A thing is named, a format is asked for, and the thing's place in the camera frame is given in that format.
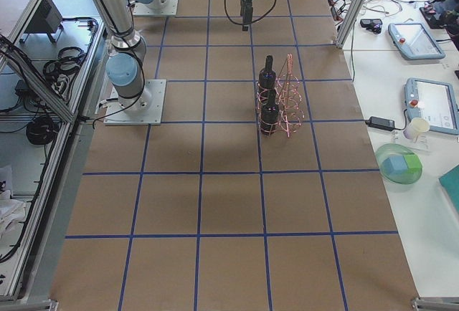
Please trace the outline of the green foam cube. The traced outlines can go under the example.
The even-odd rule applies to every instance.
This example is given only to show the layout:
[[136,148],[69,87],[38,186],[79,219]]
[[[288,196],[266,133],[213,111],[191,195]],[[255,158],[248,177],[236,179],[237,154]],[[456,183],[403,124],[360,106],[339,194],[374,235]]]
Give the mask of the green foam cube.
[[406,153],[403,156],[408,173],[421,173],[422,164],[419,157],[415,153]]

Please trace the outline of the black power adapter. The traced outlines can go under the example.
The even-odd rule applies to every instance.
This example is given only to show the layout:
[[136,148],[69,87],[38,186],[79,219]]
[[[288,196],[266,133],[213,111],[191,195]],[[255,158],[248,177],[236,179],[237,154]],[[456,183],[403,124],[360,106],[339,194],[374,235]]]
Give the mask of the black power adapter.
[[365,124],[370,128],[376,128],[385,131],[393,131],[395,124],[393,120],[371,116],[365,120]]

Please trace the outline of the aluminium frame post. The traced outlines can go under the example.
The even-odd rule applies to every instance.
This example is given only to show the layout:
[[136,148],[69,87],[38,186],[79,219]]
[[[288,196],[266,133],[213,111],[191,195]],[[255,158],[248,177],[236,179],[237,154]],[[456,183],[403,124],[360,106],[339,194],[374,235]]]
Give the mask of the aluminium frame post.
[[348,8],[348,11],[341,23],[340,29],[338,30],[335,45],[337,48],[342,49],[344,43],[356,21],[357,15],[364,3],[364,0],[352,0]]

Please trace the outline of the black bottle in basket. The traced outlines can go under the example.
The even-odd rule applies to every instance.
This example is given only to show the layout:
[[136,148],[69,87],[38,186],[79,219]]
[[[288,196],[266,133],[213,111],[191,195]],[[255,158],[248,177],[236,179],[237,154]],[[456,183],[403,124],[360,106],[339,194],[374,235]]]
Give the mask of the black bottle in basket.
[[264,135],[272,134],[278,123],[279,107],[276,103],[276,96],[277,93],[275,90],[269,90],[268,98],[261,107],[260,131]]
[[268,55],[265,66],[260,70],[258,77],[258,92],[271,90],[275,87],[276,72],[273,70],[273,56]]

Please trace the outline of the grey control box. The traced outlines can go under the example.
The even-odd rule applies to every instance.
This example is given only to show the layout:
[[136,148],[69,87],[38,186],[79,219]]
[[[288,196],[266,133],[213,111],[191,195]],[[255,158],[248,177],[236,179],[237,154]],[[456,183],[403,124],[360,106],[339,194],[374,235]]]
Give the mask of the grey control box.
[[25,43],[30,34],[46,34],[51,43],[56,43],[54,34],[63,29],[62,20],[53,0],[41,0],[19,41]]

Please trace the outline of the far teach pendant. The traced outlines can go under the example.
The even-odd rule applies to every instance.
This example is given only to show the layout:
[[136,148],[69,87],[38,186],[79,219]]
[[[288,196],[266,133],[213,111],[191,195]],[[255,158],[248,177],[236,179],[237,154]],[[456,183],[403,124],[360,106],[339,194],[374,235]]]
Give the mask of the far teach pendant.
[[445,53],[422,23],[391,23],[388,33],[405,59],[443,59]]

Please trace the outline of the green plastic bowl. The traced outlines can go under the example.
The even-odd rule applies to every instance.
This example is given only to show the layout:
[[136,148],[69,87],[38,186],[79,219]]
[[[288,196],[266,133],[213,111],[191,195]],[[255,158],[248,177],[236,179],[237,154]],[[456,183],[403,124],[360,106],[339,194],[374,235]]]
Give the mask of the green plastic bowl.
[[412,184],[422,175],[422,164],[416,153],[409,148],[387,143],[375,152],[381,174],[392,182]]

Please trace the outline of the near teach pendant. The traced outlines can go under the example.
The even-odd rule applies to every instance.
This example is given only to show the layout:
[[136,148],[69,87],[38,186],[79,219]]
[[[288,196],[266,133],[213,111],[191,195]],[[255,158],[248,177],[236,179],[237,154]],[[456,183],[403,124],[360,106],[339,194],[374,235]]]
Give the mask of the near teach pendant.
[[458,134],[458,105],[450,83],[411,77],[404,86],[404,95],[409,121],[423,118],[431,131]]

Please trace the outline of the far black bottle in basket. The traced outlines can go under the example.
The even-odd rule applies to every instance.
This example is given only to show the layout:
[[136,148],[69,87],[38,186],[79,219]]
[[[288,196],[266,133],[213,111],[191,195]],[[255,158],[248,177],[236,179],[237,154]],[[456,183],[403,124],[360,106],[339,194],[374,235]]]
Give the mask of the far black bottle in basket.
[[258,77],[258,92],[271,90],[275,87],[276,72],[273,70],[273,56],[268,55],[265,66],[260,70]]

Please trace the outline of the teal folder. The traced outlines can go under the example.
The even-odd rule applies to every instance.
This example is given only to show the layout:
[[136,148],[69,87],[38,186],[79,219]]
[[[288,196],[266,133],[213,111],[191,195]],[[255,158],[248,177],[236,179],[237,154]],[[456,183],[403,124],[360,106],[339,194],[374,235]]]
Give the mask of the teal folder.
[[446,192],[453,208],[459,210],[459,166],[452,168],[439,177],[440,185]]

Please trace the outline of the blue foam cube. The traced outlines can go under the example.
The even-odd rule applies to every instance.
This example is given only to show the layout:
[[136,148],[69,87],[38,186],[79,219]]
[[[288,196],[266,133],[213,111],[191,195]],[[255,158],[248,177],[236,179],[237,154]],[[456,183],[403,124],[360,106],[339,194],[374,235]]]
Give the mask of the blue foam cube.
[[382,162],[381,172],[391,181],[398,182],[407,172],[402,155],[391,155]]

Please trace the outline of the near black bottle in basket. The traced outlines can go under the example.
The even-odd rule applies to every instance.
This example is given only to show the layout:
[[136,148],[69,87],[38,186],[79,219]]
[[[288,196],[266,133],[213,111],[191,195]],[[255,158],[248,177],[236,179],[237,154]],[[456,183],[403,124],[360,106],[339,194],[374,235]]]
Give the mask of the near black bottle in basket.
[[260,131],[264,135],[272,134],[278,123],[279,107],[276,103],[276,96],[277,93],[275,90],[269,90],[268,98],[261,107]]

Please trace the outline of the small black device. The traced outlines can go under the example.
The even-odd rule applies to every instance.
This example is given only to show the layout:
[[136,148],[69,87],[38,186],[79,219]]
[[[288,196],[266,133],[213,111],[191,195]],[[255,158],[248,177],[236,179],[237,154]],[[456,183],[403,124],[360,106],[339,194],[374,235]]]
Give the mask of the small black device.
[[359,24],[361,28],[364,28],[365,30],[374,34],[380,34],[382,31],[381,19],[361,19]]

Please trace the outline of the white paper cup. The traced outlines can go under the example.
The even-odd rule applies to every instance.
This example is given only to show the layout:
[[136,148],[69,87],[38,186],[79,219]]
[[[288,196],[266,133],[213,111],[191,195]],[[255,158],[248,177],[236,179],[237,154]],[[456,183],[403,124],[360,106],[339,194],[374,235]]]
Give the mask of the white paper cup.
[[403,134],[406,139],[416,141],[420,135],[427,133],[430,130],[430,124],[424,118],[413,118]]

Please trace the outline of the brown paper table mat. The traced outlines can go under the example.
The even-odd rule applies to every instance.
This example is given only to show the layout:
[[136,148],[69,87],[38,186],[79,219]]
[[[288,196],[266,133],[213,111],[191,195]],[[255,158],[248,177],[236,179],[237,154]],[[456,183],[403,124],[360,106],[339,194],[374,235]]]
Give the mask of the brown paper table mat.
[[[140,18],[158,126],[92,136],[51,289],[61,310],[409,310],[417,294],[327,0]],[[304,120],[263,135],[257,80],[293,55]]]

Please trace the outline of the teach pendant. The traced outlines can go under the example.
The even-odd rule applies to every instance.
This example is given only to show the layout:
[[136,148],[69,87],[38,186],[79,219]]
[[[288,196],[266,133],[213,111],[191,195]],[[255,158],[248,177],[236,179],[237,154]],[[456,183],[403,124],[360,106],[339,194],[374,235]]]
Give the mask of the teach pendant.
[[458,134],[458,105],[450,83],[411,77],[404,86],[404,95],[409,121],[423,118],[431,131]]
[[445,53],[422,23],[391,23],[388,33],[405,59],[443,59]]

